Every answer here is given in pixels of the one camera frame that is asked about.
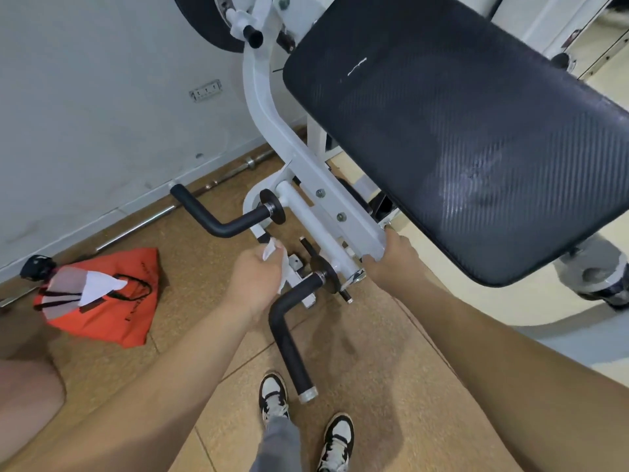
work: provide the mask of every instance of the forearm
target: forearm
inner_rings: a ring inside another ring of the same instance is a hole
[[[221,305],[29,470],[166,472],[248,325]]]
[[[427,282],[397,294],[501,437],[544,472],[629,463],[629,389]]]

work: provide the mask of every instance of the black padded cushion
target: black padded cushion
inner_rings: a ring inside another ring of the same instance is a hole
[[[456,0],[336,0],[284,82],[481,284],[629,208],[629,114]]]

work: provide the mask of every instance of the baseboard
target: baseboard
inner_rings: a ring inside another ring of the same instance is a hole
[[[306,123],[306,117],[302,117],[296,119],[291,123],[291,127],[301,126]],[[234,159],[237,159],[248,152],[256,149],[257,147],[266,143],[264,137],[259,136],[252,141],[249,141],[245,144],[242,144],[236,149],[225,152],[221,154],[219,157],[213,158],[200,166],[193,168],[192,170],[186,172],[185,174],[179,175],[178,177],[165,182],[159,187],[147,192],[146,194],[132,200],[131,202],[121,205],[120,207],[115,208],[114,210],[107,212],[105,215],[102,215],[100,218],[94,220],[93,222],[84,225],[83,227],[65,235],[58,240],[48,244],[35,252],[29,253],[27,256],[15,260],[14,262],[0,268],[0,284],[17,277],[20,274],[20,270],[24,265],[25,261],[31,257],[32,255],[46,255],[47,257],[52,257],[64,250],[67,250],[71,246],[82,242],[83,240],[91,237],[92,235],[98,233],[99,231],[106,229],[114,223],[119,222],[123,218],[128,215],[137,212],[145,208],[148,205],[158,201],[159,199],[166,197],[169,194],[169,183],[170,182],[178,182],[180,184],[190,184],[191,182],[204,177],[205,175],[211,174],[216,169],[221,168],[225,164],[231,162]]]

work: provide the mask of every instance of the black and white sneaker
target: black and white sneaker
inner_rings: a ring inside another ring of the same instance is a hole
[[[260,393],[258,395],[258,404],[260,405],[260,413],[262,413],[262,421],[266,426],[273,417],[286,417],[288,415],[288,403],[286,394],[286,385],[282,376],[278,373],[266,373],[260,384]]]
[[[336,414],[325,430],[323,442],[317,472],[347,472],[354,442],[352,418]]]

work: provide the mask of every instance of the electrical outlet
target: electrical outlet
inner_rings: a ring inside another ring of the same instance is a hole
[[[215,96],[222,90],[221,81],[219,79],[214,79],[201,87],[193,89],[188,94],[190,94],[190,97],[193,98],[194,102],[201,102]]]

